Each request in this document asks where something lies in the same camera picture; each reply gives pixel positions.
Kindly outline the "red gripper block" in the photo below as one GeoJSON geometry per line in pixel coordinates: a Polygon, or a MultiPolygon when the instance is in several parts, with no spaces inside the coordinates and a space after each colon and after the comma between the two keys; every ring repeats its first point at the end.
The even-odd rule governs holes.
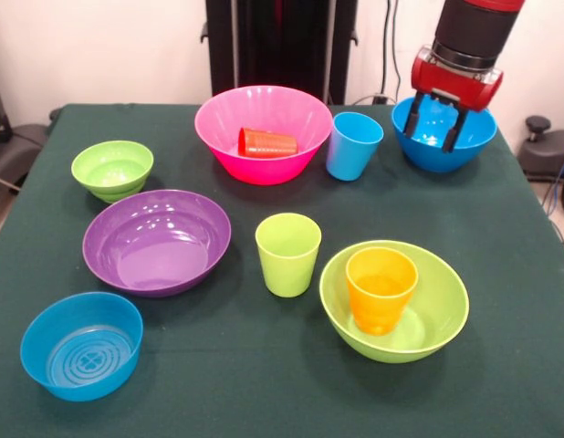
{"type": "Polygon", "coordinates": [[[497,93],[504,73],[491,68],[485,72],[464,71],[450,67],[439,59],[429,46],[420,49],[413,61],[411,83],[418,91],[412,101],[404,125],[405,137],[412,137],[420,119],[424,94],[451,100],[449,116],[456,116],[443,143],[443,152],[453,152],[465,125],[468,110],[481,111],[488,107],[497,93]]]}

